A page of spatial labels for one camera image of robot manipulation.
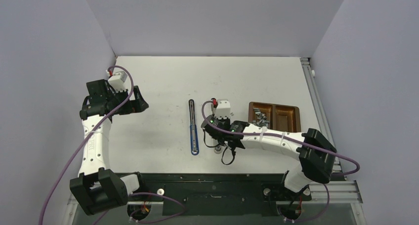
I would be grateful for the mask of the brown wooden tray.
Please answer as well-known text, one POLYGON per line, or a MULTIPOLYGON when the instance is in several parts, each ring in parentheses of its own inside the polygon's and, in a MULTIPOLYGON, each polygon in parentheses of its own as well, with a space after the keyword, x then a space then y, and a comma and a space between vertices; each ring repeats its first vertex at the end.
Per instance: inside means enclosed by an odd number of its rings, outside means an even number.
POLYGON ((300 110, 297 106, 280 105, 273 103, 250 102, 248 122, 255 119, 254 108, 259 108, 270 121, 271 130, 297 133, 301 131, 300 110))

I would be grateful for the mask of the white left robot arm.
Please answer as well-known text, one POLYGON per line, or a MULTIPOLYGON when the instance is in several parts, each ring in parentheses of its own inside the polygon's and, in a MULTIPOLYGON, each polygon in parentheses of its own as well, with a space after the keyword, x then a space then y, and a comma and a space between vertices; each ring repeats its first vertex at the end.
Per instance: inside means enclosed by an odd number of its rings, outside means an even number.
POLYGON ((127 89, 107 80, 88 82, 86 87, 88 96, 80 110, 84 128, 83 159, 69 187, 82 210, 90 216, 126 205, 129 196, 134 200, 145 198, 147 186, 139 172, 121 176, 110 169, 109 134, 113 116, 140 113, 149 105, 138 86, 133 87, 133 100, 127 100, 127 89))

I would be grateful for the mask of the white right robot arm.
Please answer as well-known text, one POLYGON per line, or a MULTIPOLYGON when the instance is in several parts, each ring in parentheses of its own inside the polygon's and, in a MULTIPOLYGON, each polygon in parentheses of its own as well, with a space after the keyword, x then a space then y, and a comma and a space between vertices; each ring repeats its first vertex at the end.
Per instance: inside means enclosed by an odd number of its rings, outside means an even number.
POLYGON ((236 148, 257 149, 277 153, 298 161, 284 173, 279 186, 285 199, 294 198, 311 182, 327 184, 332 178, 336 149, 316 129, 305 133, 270 130, 248 122, 228 123, 213 115, 207 116, 201 128, 235 155, 236 148))

